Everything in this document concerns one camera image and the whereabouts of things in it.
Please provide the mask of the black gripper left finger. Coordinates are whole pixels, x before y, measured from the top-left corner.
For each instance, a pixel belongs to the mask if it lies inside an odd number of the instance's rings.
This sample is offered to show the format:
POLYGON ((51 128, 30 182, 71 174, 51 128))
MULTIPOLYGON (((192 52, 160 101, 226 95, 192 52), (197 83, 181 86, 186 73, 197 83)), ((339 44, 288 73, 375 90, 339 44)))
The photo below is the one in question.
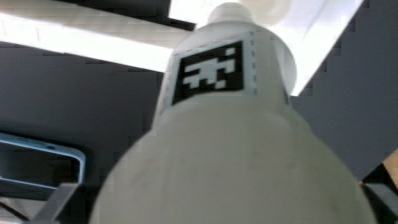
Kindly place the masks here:
POLYGON ((67 205, 69 199, 80 187, 78 183, 62 183, 44 206, 25 224, 59 224, 57 218, 67 205))

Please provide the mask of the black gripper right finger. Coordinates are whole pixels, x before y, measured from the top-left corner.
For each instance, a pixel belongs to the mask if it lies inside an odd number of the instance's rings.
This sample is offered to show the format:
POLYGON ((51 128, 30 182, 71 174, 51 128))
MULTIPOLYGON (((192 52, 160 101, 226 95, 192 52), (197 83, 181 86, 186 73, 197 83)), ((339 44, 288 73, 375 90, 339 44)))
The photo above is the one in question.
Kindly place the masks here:
POLYGON ((398 186, 384 165, 378 165, 361 181, 373 209, 377 224, 398 224, 398 186))

